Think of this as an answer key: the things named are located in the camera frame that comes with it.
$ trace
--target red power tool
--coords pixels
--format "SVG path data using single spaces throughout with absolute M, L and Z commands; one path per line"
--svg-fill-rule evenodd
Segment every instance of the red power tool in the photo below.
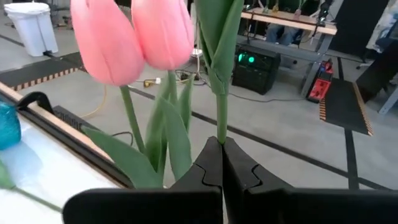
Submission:
M 307 100 L 319 103 L 319 101 L 325 97 L 331 84 L 331 79 L 333 78 L 332 66 L 333 63 L 331 62 L 331 59 L 321 63 Z

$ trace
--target jeans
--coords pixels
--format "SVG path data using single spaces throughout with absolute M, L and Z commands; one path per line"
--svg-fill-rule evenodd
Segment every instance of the jeans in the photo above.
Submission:
M 282 28 L 284 28 L 284 33 L 282 34 L 282 37 L 280 37 L 278 41 L 278 31 L 280 31 Z M 294 36 L 296 33 L 299 31 L 298 28 L 293 28 L 293 27 L 287 27 L 287 26 L 282 26 L 278 24 L 269 24 L 268 29 L 267 29 L 267 39 L 266 42 L 270 43 L 276 43 L 278 41 L 279 44 L 288 46 L 294 41 Z

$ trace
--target tulip leaf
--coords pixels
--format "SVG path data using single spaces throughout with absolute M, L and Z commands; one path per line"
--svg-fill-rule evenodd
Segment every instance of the tulip leaf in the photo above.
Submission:
M 211 64 L 213 69 L 216 68 L 220 72 L 219 79 L 224 83 L 229 83 L 234 67 L 236 38 L 241 20 L 242 5 L 243 0 L 233 1 Z
M 202 44 L 201 48 L 203 51 L 203 58 L 205 59 L 205 63 L 206 63 L 206 67 L 207 67 L 207 71 L 208 71 L 208 76 L 210 79 L 210 88 L 213 91 L 214 94 L 216 95 L 224 95 L 226 93 L 223 83 L 221 82 L 221 80 L 218 79 L 218 77 L 216 76 L 216 73 L 213 71 L 213 69 L 211 68 L 211 59 L 210 59 L 210 55 L 208 53 L 207 50 L 207 46 L 206 43 L 204 41 L 204 37 L 202 35 L 202 33 L 200 32 L 200 42 Z
M 220 44 L 224 23 L 233 1 L 236 0 L 201 0 L 195 2 L 200 30 L 203 33 L 203 40 L 212 60 Z
M 169 156 L 175 181 L 178 181 L 191 167 L 191 144 L 184 123 L 175 107 L 165 99 L 160 100 L 166 121 L 166 135 L 169 142 Z
M 189 130 L 189 124 L 191 120 L 191 113 L 192 113 L 192 108 L 191 108 L 191 95 L 192 95 L 192 87 L 193 87 L 193 79 L 195 78 L 194 75 L 191 75 L 191 77 L 188 79 L 188 82 L 185 84 L 184 89 L 182 90 L 182 93 L 180 95 L 180 98 L 178 99 L 178 112 L 180 112 L 180 116 L 182 118 L 182 121 L 184 123 L 185 129 Z
M 113 160 L 136 189 L 162 187 L 162 180 L 148 158 L 137 149 L 101 131 L 83 127 L 87 136 Z
M 211 89 L 216 95 L 225 95 L 233 70 L 243 0 L 201 0 L 195 5 Z
M 13 189 L 15 187 L 15 183 L 12 181 L 7 167 L 0 160 L 0 189 Z
M 168 78 L 162 79 L 160 90 L 156 96 L 154 107 L 149 118 L 146 129 L 146 156 L 152 164 L 155 171 L 163 177 L 164 164 L 167 152 L 167 138 L 165 136 L 165 124 L 160 99 L 168 99 L 170 95 L 170 82 Z

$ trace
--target workbench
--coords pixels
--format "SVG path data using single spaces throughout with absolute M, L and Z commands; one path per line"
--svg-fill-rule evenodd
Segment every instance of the workbench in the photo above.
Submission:
M 263 9 L 259 7 L 250 9 L 248 11 L 243 11 L 241 17 L 243 19 L 279 24 L 310 31 L 314 31 L 317 24 L 317 19 L 314 17 L 300 16 L 296 18 L 294 14 L 289 12 L 272 12 L 271 10 L 269 10 L 268 13 L 263 13 Z M 321 36 L 318 40 L 317 46 L 315 47 L 315 51 L 268 43 L 258 39 L 251 39 L 248 42 L 248 38 L 242 35 L 238 35 L 237 44 L 250 45 L 262 50 L 277 52 L 281 55 L 286 55 L 291 58 L 310 61 L 310 65 L 308 66 L 305 81 L 301 90 L 301 95 L 306 97 L 309 89 L 311 88 L 312 81 L 317 74 L 319 66 L 324 60 L 324 56 L 329 49 L 330 42 L 333 36 L 337 33 L 337 28 L 335 25 L 326 24 L 324 27 L 318 26 L 317 33 L 321 33 Z
M 0 101 L 12 104 L 22 95 L 0 82 Z M 0 151 L 0 160 L 7 167 L 16 185 L 58 207 L 82 191 L 97 188 L 120 188 L 110 174 L 76 153 L 77 146 L 63 144 L 64 139 L 44 129 L 44 123 L 62 130 L 64 138 L 72 138 L 90 148 L 91 152 L 109 159 L 88 137 L 73 129 L 56 116 L 32 103 L 18 114 L 22 140 L 16 146 Z M 0 189 L 0 223 L 62 224 L 62 214 L 55 212 L 21 194 Z

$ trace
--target black amplifier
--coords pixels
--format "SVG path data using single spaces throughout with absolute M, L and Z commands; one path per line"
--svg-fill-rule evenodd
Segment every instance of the black amplifier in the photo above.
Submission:
M 232 85 L 266 94 L 275 82 L 280 54 L 251 46 L 238 46 Z

